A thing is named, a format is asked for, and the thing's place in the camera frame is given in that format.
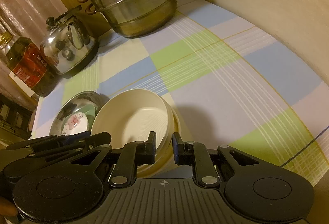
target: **finger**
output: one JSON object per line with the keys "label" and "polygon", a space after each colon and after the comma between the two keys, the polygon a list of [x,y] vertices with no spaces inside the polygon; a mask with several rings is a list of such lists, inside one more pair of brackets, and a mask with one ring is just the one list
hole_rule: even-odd
{"label": "finger", "polygon": [[0,197],[0,215],[16,216],[17,213],[17,208],[13,203],[9,202],[3,197]]}

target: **kettle knob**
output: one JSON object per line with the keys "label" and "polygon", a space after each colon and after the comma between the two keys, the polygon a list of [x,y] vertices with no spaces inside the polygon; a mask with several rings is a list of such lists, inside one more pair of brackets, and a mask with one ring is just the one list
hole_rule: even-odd
{"label": "kettle knob", "polygon": [[55,25],[55,18],[54,18],[54,17],[49,17],[49,18],[47,18],[47,20],[46,20],[46,24],[47,24],[48,26],[54,26],[54,25]]}

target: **red label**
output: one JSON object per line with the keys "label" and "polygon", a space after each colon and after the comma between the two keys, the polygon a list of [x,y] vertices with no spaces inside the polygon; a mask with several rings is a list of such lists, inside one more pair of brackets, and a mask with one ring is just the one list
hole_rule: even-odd
{"label": "red label", "polygon": [[14,74],[30,88],[40,81],[46,71],[47,63],[33,43],[27,46],[22,59],[13,69]]}

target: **bottle cap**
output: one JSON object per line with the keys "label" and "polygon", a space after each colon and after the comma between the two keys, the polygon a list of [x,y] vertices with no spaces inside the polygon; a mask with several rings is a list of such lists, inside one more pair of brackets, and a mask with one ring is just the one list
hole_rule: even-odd
{"label": "bottle cap", "polygon": [[12,40],[14,36],[10,34],[8,31],[4,32],[0,36],[0,50],[7,46],[7,44]]}

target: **black cord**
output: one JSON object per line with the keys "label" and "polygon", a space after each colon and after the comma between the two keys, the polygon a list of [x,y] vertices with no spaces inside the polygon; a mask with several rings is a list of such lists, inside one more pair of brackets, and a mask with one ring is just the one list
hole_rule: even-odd
{"label": "black cord", "polygon": [[283,163],[280,167],[284,167],[286,164],[288,164],[291,160],[295,159],[298,155],[300,155],[307,147],[309,147],[313,142],[315,142],[320,136],[326,132],[326,130],[329,129],[329,126],[326,127],[318,136],[316,136],[309,144],[307,144],[303,149],[301,149],[298,153],[296,153],[293,157],[291,157],[288,161]]}

